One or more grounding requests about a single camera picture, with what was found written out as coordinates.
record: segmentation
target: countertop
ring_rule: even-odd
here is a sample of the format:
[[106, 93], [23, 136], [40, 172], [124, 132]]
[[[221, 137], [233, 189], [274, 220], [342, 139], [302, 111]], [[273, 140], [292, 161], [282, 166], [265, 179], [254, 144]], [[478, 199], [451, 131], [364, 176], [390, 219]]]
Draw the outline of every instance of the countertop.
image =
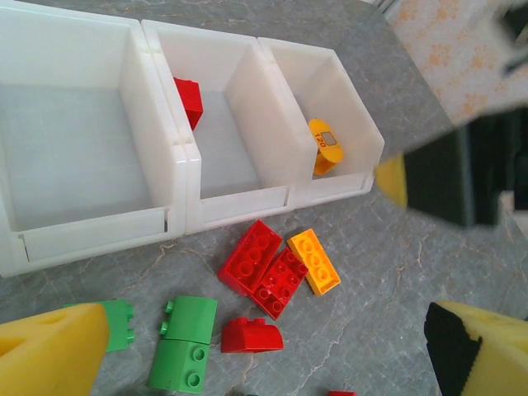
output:
[[[385, 158], [450, 126], [383, 16], [363, 2], [39, 3], [333, 48], [385, 138]], [[276, 322], [283, 351], [219, 351], [228, 320], [263, 316], [216, 277], [248, 223], [0, 279], [0, 323], [66, 303], [127, 299], [135, 305], [136, 341], [106, 355], [92, 394], [158, 395], [165, 393], [145, 383], [163, 305], [176, 295], [207, 296], [219, 301], [219, 309], [204, 396], [326, 396], [328, 389], [398, 396], [440, 394], [423, 336], [432, 301], [453, 299], [517, 318], [527, 315], [528, 242], [507, 216], [496, 229], [457, 229], [401, 211], [374, 189], [265, 222], [283, 236], [313, 228], [342, 278], [323, 297], [306, 282], [300, 286]]]

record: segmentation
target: plastic toy block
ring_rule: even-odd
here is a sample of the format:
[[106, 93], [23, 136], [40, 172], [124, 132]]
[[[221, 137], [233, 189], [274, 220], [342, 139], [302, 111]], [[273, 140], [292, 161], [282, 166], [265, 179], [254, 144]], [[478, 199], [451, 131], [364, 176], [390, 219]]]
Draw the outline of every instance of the plastic toy block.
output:
[[328, 392], [328, 396], [357, 396], [354, 392], [337, 392], [335, 390]]
[[237, 318], [222, 329], [222, 353], [260, 353], [284, 349], [281, 332], [264, 319]]
[[179, 296], [167, 302], [168, 314], [159, 333], [167, 340], [199, 342], [209, 345], [215, 324], [218, 301], [203, 297]]
[[289, 248], [285, 248], [262, 277], [261, 285], [265, 286], [282, 304], [286, 305], [290, 302], [307, 273], [306, 265]]
[[189, 120], [189, 124], [191, 124], [191, 129], [194, 130], [198, 125], [198, 121], [200, 121], [202, 114], [204, 114], [204, 106], [200, 94], [200, 84], [194, 81], [181, 80], [179, 78], [174, 78], [174, 83], [180, 94], [183, 108], [187, 114], [187, 119]]
[[306, 279], [316, 295], [324, 295], [341, 283], [339, 275], [312, 229], [289, 239], [288, 246], [308, 267]]
[[285, 305], [275, 297], [265, 286], [258, 286], [257, 291], [252, 295], [253, 301], [273, 320], [277, 320], [282, 314]]
[[437, 301], [429, 306], [424, 333], [442, 394], [528, 394], [527, 322]]
[[0, 394], [88, 396], [109, 334], [99, 304], [0, 325]]
[[200, 394], [205, 382], [209, 346], [198, 342], [161, 340], [147, 386]]
[[332, 129], [326, 122], [311, 120], [309, 122], [309, 128], [318, 146], [313, 174], [315, 176], [322, 176], [330, 172], [343, 160], [344, 152], [341, 145], [337, 142]]
[[111, 299], [107, 301], [93, 301], [105, 307], [108, 324], [110, 326], [110, 341], [107, 352], [122, 351], [134, 342], [134, 329], [129, 328], [129, 321], [134, 317], [134, 306], [124, 299]]
[[218, 278], [237, 293], [252, 295], [281, 243], [279, 235], [257, 220], [242, 236]]
[[277, 320], [307, 273], [308, 268], [286, 248], [270, 265], [252, 299]]

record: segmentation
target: yellow sponge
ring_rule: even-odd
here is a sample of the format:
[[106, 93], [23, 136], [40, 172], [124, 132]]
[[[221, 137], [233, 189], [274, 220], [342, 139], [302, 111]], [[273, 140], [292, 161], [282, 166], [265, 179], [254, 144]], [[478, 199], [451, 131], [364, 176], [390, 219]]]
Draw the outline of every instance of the yellow sponge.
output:
[[431, 304], [427, 349], [443, 394], [528, 395], [528, 323], [453, 301]]
[[407, 206], [407, 180], [402, 154], [380, 163], [375, 169], [375, 177], [379, 189], [396, 205]]
[[100, 304], [0, 325], [0, 395], [88, 395], [109, 336]]

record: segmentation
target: bin compartment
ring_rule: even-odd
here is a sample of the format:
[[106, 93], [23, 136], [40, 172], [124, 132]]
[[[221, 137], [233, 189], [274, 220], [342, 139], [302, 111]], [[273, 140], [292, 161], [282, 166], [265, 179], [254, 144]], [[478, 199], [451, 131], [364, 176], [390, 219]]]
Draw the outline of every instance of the bin compartment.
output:
[[[187, 232], [293, 209], [308, 147], [254, 37], [143, 21], [189, 159]], [[191, 132], [174, 78], [200, 84]]]
[[139, 22], [0, 0], [0, 48], [0, 273], [182, 235], [186, 155]]
[[[282, 74], [277, 80], [285, 101], [292, 109], [294, 103], [298, 105], [297, 114], [291, 115], [296, 130], [311, 145], [311, 168], [303, 173], [298, 206], [370, 191], [384, 140], [336, 53], [281, 40], [258, 40], [268, 61]], [[317, 145], [308, 127], [313, 119], [323, 120], [332, 128], [344, 152], [343, 161], [322, 177], [313, 175]]]

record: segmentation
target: lego stud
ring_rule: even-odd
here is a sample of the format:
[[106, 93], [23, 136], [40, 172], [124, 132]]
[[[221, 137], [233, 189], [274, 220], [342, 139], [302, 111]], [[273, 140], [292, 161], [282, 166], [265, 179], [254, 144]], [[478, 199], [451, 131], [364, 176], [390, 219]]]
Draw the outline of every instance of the lego stud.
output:
[[168, 301], [167, 305], [165, 305], [165, 314], [171, 313], [172, 307], [174, 307], [174, 303], [172, 301]]
[[241, 262], [240, 273], [242, 276], [250, 276], [253, 273], [253, 264], [251, 262]]
[[270, 292], [268, 290], [266, 290], [266, 289], [260, 289], [258, 291], [258, 297], [260, 299], [267, 299], [269, 297], [269, 295], [270, 295]]
[[309, 257], [309, 263], [312, 266], [320, 266], [321, 265], [321, 258], [318, 256], [310, 256]]
[[307, 253], [311, 253], [313, 251], [313, 249], [314, 249], [312, 244], [309, 241], [307, 241], [306, 239], [301, 239], [300, 247], [301, 247], [301, 249], [303, 249]]
[[248, 318], [236, 318], [235, 323], [237, 326], [243, 326], [244, 324], [248, 324]]
[[131, 320], [134, 317], [134, 306], [131, 304], [126, 306], [126, 317], [128, 320]]
[[260, 250], [256, 248], [249, 249], [249, 251], [247, 252], [247, 256], [251, 258], [254, 262], [258, 262], [262, 258]]
[[134, 329], [129, 328], [128, 331], [126, 332], [126, 341], [130, 345], [132, 342], [134, 342], [134, 339], [135, 339]]
[[276, 276], [273, 276], [273, 275], [270, 275], [268, 278], [267, 278], [267, 281], [270, 283], [270, 285], [274, 286], [277, 284], [277, 278]]
[[297, 267], [297, 272], [300, 275], [304, 275], [308, 272], [308, 267], [305, 264], [299, 264], [299, 266]]
[[288, 282], [290, 283], [290, 285], [292, 286], [297, 286], [299, 284], [299, 278], [297, 276], [290, 276], [288, 278]]
[[272, 310], [273, 312], [277, 312], [277, 313], [279, 313], [279, 312], [282, 310], [282, 304], [279, 303], [278, 301], [276, 301], [275, 303], [273, 303], [273, 304], [271, 305], [271, 310]]
[[327, 270], [324, 270], [323, 268], [318, 268], [318, 269], [317, 269], [317, 277], [318, 277], [321, 281], [325, 281], [326, 279], [328, 279], [328, 272], [327, 272]]
[[297, 260], [296, 257], [294, 256], [294, 253], [292, 253], [292, 252], [287, 252], [285, 254], [285, 259], [288, 262], [295, 262], [295, 260]]
[[159, 327], [159, 334], [164, 336], [165, 334], [167, 334], [167, 330], [168, 330], [168, 323], [163, 321], [162, 325]]
[[283, 288], [280, 290], [280, 295], [284, 298], [284, 299], [288, 299], [290, 296], [291, 296], [291, 291], [289, 291], [288, 289], [286, 288]]
[[187, 376], [187, 385], [189, 386], [189, 388], [196, 388], [198, 385], [200, 385], [200, 382], [201, 378], [198, 373], [191, 372]]
[[268, 238], [266, 238], [266, 236], [260, 235], [259, 237], [257, 237], [257, 239], [255, 239], [255, 244], [261, 250], [264, 250], [265, 248], [267, 248], [270, 245], [270, 241], [268, 240]]
[[200, 348], [199, 346], [196, 347], [193, 351], [192, 351], [192, 359], [194, 361], [202, 361], [205, 359], [205, 351], [204, 351], [204, 348]]
[[280, 274], [282, 274], [286, 272], [286, 266], [282, 262], [280, 262], [279, 265], [277, 266], [277, 270]]

